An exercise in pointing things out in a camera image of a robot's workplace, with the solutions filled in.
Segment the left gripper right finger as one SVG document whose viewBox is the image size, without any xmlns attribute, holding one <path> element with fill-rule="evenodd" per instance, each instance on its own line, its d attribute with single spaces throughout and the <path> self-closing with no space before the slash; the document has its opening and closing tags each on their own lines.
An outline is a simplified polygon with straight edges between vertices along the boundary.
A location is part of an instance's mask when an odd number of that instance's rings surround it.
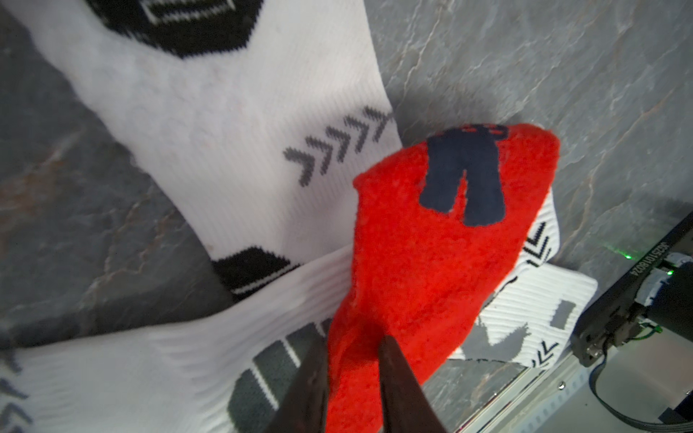
<svg viewBox="0 0 693 433">
<path fill-rule="evenodd" d="M 392 336 L 385 336 L 379 345 L 378 369 L 384 432 L 446 431 Z"/>
</svg>

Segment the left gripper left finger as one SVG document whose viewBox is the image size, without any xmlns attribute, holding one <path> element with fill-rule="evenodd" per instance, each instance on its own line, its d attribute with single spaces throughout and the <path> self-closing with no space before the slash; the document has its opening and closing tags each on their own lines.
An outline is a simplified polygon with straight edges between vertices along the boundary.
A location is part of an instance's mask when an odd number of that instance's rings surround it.
<svg viewBox="0 0 693 433">
<path fill-rule="evenodd" d="M 265 432 L 323 433 L 329 395 L 328 350 L 326 343 L 318 340 L 303 360 Z"/>
</svg>

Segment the white sock grey toe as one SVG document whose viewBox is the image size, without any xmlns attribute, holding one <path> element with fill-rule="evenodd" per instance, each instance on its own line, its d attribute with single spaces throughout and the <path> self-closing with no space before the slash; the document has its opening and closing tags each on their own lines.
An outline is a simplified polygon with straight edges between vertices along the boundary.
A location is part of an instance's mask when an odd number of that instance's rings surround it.
<svg viewBox="0 0 693 433">
<path fill-rule="evenodd" d="M 343 248 L 205 319 L 1 355 L 5 432 L 261 432 L 351 284 Z"/>
</svg>

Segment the red fuzzy sock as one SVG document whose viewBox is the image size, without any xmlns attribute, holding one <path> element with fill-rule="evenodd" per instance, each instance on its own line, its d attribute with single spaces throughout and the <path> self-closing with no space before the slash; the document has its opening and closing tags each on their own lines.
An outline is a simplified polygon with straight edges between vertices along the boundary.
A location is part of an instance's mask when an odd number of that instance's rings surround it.
<svg viewBox="0 0 693 433">
<path fill-rule="evenodd" d="M 377 352 L 396 339 L 427 381 L 514 270 L 559 160 L 531 124 L 469 124 L 395 153 L 354 182 L 352 284 L 328 332 L 330 432 L 382 426 Z"/>
</svg>

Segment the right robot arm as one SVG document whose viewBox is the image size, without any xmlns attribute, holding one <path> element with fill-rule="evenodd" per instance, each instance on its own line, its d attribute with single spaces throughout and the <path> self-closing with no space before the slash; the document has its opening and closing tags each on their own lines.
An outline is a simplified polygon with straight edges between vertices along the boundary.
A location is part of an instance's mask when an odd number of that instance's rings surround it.
<svg viewBox="0 0 693 433">
<path fill-rule="evenodd" d="M 582 366 L 622 346 L 644 321 L 692 339 L 692 216 L 687 215 L 582 313 L 570 338 Z"/>
</svg>

